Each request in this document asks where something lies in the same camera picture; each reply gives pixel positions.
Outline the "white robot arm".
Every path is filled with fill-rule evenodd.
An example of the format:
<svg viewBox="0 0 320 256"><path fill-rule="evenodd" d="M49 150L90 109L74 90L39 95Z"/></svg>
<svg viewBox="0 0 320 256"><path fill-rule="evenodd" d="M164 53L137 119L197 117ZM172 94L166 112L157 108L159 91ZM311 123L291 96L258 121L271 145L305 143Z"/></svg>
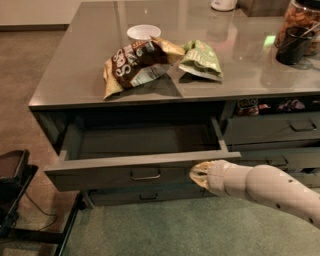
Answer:
<svg viewBox="0 0 320 256"><path fill-rule="evenodd" d="M276 167L214 160L196 164L189 176L214 195L261 204L320 228L320 194Z"/></svg>

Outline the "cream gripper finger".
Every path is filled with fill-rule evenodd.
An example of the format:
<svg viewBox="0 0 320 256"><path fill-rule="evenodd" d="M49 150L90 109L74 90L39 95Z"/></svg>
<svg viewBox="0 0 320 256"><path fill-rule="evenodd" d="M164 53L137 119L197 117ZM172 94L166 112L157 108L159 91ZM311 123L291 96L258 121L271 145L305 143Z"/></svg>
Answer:
<svg viewBox="0 0 320 256"><path fill-rule="evenodd" d="M209 161L198 163L191 168L189 176L197 185L208 189L208 172L210 167L211 163Z"/></svg>

